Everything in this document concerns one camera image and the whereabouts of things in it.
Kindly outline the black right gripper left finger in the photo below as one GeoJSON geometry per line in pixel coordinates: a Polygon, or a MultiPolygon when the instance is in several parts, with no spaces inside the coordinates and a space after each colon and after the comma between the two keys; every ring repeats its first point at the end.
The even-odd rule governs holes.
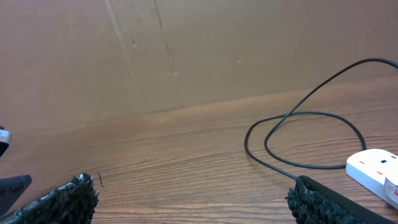
{"type": "Polygon", "coordinates": [[[84,172],[2,217],[1,224],[90,224],[98,195],[94,177],[84,172]]]}

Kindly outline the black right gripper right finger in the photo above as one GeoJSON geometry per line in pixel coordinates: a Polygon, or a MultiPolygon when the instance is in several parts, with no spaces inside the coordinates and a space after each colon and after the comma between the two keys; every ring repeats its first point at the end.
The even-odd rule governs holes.
{"type": "Polygon", "coordinates": [[[300,224],[395,224],[304,175],[285,199],[300,224]]]}

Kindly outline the white power extension strip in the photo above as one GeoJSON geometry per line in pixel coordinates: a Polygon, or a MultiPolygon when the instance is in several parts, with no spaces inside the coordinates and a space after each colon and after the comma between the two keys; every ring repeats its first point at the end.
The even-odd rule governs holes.
{"type": "Polygon", "coordinates": [[[347,158],[345,170],[349,177],[385,201],[385,178],[397,178],[397,155],[383,149],[367,149],[347,158]]]}

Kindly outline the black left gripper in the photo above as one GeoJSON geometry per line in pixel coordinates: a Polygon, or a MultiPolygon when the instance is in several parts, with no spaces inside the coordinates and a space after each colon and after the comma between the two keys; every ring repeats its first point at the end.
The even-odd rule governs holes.
{"type": "Polygon", "coordinates": [[[32,178],[30,175],[20,175],[1,179],[1,216],[8,212],[31,183],[32,178]]]}

